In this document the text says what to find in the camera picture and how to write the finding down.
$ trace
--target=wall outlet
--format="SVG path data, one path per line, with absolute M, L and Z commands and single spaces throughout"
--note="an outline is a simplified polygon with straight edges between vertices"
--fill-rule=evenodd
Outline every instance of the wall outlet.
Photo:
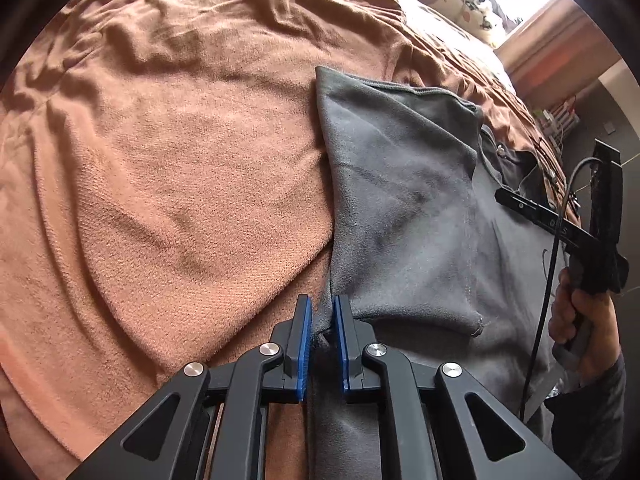
M 611 135 L 616 131 L 616 127 L 611 121 L 607 121 L 606 123 L 604 123 L 604 131 L 606 131 L 607 135 Z

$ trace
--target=black handle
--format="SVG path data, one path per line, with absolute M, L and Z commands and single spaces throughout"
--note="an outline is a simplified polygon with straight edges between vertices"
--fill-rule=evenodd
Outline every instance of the black handle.
M 569 259 L 569 276 L 571 284 L 575 288 L 583 290 L 587 294 L 595 295 L 607 291 L 606 282 L 601 272 L 586 269 L 581 261 L 573 254 Z M 580 360 L 589 346 L 593 323 L 580 312 L 575 313 L 574 319 L 575 337 L 563 345 L 554 344 L 553 356 L 565 370 L 575 372 Z

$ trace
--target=black cable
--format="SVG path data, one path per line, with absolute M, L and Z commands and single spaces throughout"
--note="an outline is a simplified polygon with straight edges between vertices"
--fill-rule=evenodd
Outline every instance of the black cable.
M 533 375 L 533 368 L 536 365 L 536 357 L 538 356 L 538 348 L 540 346 L 540 340 L 542 339 L 542 333 L 545 329 L 546 313 L 549 308 L 549 298 L 551 297 L 551 287 L 554 283 L 554 273 L 556 271 L 556 260 L 558 259 L 558 247 L 560 246 L 560 231 L 562 229 L 562 219 L 564 219 L 564 213 L 566 212 L 566 206 L 569 202 L 569 195 L 571 189 L 574 186 L 574 181 L 578 172 L 587 164 L 592 162 L 598 162 L 602 164 L 599 158 L 594 156 L 588 156 L 581 160 L 575 167 L 574 172 L 569 178 L 569 182 L 564 190 L 564 198 L 562 199 L 562 205 L 558 210 L 558 220 L 556 221 L 556 230 L 554 232 L 554 244 L 551 248 L 551 260 L 549 261 L 549 272 L 546 276 L 545 298 L 542 301 L 542 312 L 540 312 L 540 320 L 538 321 L 538 330 L 536 332 L 536 340 L 533 343 L 533 350 L 531 351 L 531 358 L 529 359 L 529 367 L 527 369 L 527 376 L 524 381 L 524 388 L 522 389 L 522 398 L 520 399 L 520 420 L 524 421 L 524 408 L 527 403 L 527 394 L 529 393 L 529 383 Z

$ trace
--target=brown towel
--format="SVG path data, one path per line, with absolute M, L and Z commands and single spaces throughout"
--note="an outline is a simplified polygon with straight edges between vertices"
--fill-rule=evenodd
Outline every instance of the brown towel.
M 522 103 L 403 19 L 397 0 L 72 0 L 39 35 L 0 95 L 0 402 L 41 480 L 185 362 L 235 359 L 318 296 L 317 65 L 444 86 L 533 150 Z M 302 478 L 300 407 L 271 422 L 268 475 Z

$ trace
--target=human hand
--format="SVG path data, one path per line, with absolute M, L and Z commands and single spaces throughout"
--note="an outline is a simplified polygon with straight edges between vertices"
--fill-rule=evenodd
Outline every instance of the human hand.
M 575 336 L 576 311 L 591 320 L 591 338 L 578 366 L 580 382 L 589 383 L 611 368 L 620 355 L 616 311 L 608 292 L 590 296 L 583 290 L 574 290 L 569 269 L 560 272 L 559 281 L 551 306 L 549 335 L 556 343 L 564 344 Z

